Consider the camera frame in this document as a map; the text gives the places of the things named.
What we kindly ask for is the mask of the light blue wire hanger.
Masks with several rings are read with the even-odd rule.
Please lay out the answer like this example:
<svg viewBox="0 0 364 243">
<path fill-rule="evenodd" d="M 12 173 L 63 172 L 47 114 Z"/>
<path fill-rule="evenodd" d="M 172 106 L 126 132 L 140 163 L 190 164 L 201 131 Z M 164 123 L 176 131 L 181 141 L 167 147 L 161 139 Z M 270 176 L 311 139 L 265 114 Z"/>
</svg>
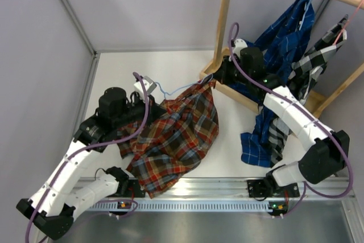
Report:
<svg viewBox="0 0 364 243">
<path fill-rule="evenodd" d="M 193 82 L 191 84 L 183 85 L 183 86 L 178 87 L 177 89 L 175 89 L 175 90 L 173 90 L 171 92 L 165 91 L 159 82 L 155 81 L 154 83 L 157 85 L 157 87 L 159 88 L 160 92 L 163 95 L 163 98 L 166 100 L 168 96 L 172 96 L 173 94 L 177 93 L 180 90 L 188 89 L 188 88 L 192 87 L 195 84 L 209 83 L 212 80 L 213 80 L 213 74 L 210 73 L 210 74 L 204 76 L 201 80 L 195 81 L 195 82 Z"/>
</svg>

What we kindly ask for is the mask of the red brown plaid shirt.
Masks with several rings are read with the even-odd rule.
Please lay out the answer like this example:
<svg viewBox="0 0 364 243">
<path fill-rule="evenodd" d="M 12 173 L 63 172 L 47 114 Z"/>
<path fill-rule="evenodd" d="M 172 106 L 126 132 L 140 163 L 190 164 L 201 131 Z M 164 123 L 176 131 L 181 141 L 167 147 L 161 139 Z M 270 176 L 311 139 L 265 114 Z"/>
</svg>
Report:
<svg viewBox="0 0 364 243">
<path fill-rule="evenodd" d="M 160 104 L 166 112 L 135 138 L 120 143 L 122 158 L 133 158 L 127 171 L 150 198 L 168 191 L 205 158 L 219 133 L 212 90 L 215 80 L 197 83 Z"/>
</svg>

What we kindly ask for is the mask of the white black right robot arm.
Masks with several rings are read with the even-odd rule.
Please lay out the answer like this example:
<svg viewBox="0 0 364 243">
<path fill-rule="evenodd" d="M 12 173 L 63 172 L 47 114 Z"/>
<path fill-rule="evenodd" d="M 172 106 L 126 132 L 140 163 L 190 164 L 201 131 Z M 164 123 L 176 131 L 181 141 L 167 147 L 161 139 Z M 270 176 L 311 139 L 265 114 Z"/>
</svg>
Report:
<svg viewBox="0 0 364 243">
<path fill-rule="evenodd" d="M 245 79 L 250 92 L 288 126 L 305 149 L 300 160 L 281 165 L 266 174 L 266 192 L 277 196 L 294 183 L 303 183 L 310 188 L 347 168 L 350 172 L 347 189 L 337 197 L 347 195 L 353 186 L 348 134 L 343 130 L 333 131 L 315 118 L 295 99 L 278 75 L 267 73 L 264 68 L 255 75 L 254 65 L 263 64 L 263 54 L 258 48 L 239 46 L 228 50 L 214 76 L 220 76 L 221 80 Z"/>
</svg>

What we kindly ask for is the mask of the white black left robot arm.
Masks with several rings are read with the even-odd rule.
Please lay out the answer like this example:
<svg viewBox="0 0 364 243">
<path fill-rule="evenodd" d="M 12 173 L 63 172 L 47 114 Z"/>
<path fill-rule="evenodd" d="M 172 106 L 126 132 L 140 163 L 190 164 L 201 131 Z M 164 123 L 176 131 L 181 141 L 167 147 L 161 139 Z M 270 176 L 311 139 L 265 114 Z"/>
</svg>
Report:
<svg viewBox="0 0 364 243">
<path fill-rule="evenodd" d="M 121 128 L 134 122 L 143 127 L 166 112 L 152 96 L 155 84 L 136 83 L 130 96 L 119 87 L 104 91 L 95 113 L 81 123 L 59 165 L 42 187 L 28 199 L 21 199 L 17 210 L 52 240 L 62 238 L 75 220 L 105 197 L 122 197 L 129 190 L 129 176 L 119 167 L 74 191 L 84 170 L 108 145 L 126 142 Z"/>
</svg>

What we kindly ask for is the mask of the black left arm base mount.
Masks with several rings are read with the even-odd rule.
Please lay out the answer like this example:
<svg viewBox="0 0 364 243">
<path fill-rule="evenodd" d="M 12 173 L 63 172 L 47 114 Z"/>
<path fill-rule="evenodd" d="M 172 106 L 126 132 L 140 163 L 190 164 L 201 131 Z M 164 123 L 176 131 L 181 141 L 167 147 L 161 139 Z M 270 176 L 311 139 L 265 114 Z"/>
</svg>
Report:
<svg viewBox="0 0 364 243">
<path fill-rule="evenodd" d="M 119 186 L 111 197 L 121 198 L 144 198 L 146 196 L 145 190 L 139 184 L 138 179 L 132 178 L 119 183 Z"/>
</svg>

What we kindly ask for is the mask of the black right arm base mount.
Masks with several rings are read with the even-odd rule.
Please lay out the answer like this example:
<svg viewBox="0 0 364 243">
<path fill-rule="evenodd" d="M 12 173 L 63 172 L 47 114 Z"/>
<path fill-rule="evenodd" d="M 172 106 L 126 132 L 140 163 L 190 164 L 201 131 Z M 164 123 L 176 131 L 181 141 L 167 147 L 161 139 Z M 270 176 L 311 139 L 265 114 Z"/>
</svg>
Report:
<svg viewBox="0 0 364 243">
<path fill-rule="evenodd" d="M 271 197 L 300 197 L 297 183 L 287 186 L 278 186 L 268 178 L 251 179 L 247 181 L 249 197 L 257 201 L 264 201 Z"/>
</svg>

